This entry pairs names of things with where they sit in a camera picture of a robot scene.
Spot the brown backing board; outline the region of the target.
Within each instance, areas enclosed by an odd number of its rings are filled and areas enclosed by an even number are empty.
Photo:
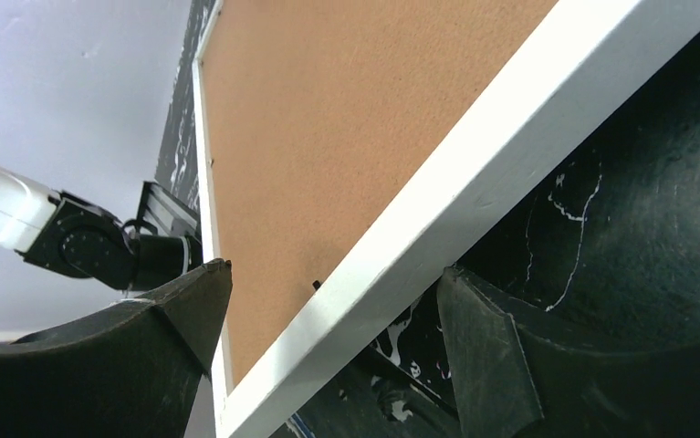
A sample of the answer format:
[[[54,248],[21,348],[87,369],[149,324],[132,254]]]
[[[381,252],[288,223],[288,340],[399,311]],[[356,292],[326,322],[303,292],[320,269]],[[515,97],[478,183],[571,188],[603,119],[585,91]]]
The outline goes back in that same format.
[[[552,8],[227,1],[203,56],[239,382]]]

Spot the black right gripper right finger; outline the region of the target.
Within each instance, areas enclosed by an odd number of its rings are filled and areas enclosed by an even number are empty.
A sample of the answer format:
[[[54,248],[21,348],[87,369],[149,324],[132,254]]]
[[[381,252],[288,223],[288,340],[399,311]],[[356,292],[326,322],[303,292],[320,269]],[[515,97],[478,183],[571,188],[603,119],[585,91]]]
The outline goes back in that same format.
[[[437,285],[465,437],[700,437],[700,342],[637,349],[459,266]]]

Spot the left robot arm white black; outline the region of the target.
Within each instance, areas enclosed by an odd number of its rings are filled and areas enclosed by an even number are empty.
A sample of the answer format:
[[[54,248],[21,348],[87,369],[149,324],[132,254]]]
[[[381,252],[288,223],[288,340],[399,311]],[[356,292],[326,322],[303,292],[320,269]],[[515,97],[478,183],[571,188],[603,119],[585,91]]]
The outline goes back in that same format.
[[[0,247],[61,276],[119,291],[160,287],[203,262],[198,214],[157,182],[144,182],[136,216],[0,167]]]

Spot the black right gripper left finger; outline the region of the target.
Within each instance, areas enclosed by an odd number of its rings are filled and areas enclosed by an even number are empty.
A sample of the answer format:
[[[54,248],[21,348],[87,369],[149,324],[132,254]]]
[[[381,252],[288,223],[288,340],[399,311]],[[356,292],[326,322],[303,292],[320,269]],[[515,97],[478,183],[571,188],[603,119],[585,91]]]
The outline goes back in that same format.
[[[0,437],[182,437],[232,293],[221,258],[0,342]]]

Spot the white picture frame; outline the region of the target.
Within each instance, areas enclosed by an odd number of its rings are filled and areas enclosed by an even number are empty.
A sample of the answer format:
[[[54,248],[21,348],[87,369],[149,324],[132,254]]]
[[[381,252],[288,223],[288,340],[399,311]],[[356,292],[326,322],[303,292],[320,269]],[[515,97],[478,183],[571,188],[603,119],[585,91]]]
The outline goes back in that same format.
[[[219,437],[267,437],[700,32],[700,1],[560,1],[238,384]]]

